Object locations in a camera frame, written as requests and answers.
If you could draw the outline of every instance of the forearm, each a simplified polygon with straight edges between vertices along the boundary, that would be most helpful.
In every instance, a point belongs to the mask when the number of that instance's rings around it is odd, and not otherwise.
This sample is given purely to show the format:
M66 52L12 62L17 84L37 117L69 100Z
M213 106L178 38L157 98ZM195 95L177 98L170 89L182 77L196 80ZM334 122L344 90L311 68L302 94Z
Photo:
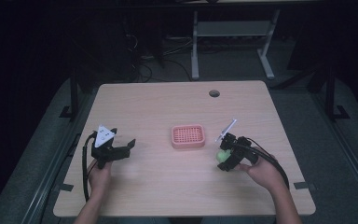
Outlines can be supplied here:
M100 195L91 195L79 215L75 224L96 223L102 206L102 197Z
M277 224L300 224L301 219L286 186L279 186L270 191L275 204Z

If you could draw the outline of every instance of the pink dish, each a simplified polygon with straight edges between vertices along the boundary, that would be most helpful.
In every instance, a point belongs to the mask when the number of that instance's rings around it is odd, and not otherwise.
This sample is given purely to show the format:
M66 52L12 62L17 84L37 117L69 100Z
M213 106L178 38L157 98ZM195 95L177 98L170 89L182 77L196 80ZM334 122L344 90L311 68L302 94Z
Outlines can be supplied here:
M203 147L205 133L199 124L172 127L172 146L177 149Z

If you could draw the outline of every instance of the human hand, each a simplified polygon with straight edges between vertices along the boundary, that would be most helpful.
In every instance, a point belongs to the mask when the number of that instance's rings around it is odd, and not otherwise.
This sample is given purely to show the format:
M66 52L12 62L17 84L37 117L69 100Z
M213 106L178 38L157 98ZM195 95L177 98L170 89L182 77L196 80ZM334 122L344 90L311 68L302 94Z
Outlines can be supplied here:
M112 162L107 162L103 169L99 169L93 160L88 168L89 184L91 185L90 197L103 198L110 186Z
M255 183L266 188L269 192L282 187L286 188L283 177L278 170L269 161L260 156L254 165L240 163L237 169L245 171Z

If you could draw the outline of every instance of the wooden table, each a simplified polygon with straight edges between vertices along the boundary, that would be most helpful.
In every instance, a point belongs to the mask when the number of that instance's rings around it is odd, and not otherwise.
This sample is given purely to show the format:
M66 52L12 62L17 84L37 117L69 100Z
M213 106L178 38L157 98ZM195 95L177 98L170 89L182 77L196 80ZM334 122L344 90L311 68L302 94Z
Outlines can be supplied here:
M211 97L216 90L220 96ZM58 217L77 216L85 203L81 149L100 124L117 128L114 147L136 138L131 156L115 161L112 184L101 215L112 217L274 215L269 193L241 171L223 172L215 159L214 140L232 119L230 130L253 138L275 155L288 175L298 213L310 215L315 205L304 182L283 126L261 81L110 84L99 89L54 207ZM174 149L171 127L200 124L204 147Z

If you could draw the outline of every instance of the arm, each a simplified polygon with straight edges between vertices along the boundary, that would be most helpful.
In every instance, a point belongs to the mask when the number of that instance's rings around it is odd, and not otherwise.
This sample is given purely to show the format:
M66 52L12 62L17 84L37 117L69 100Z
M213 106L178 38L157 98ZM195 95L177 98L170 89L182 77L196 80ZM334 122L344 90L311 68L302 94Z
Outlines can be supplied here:
M266 188L271 194L278 224L302 223L289 189L272 164L259 157L256 164L252 166L239 164L238 168L245 171L258 185Z
M105 194L109 189L112 162L108 162L102 170L96 167L92 168L95 162L97 161L94 160L89 166L89 184L91 185L91 195L77 216L75 224L97 222L100 209L103 204L103 198L105 198Z

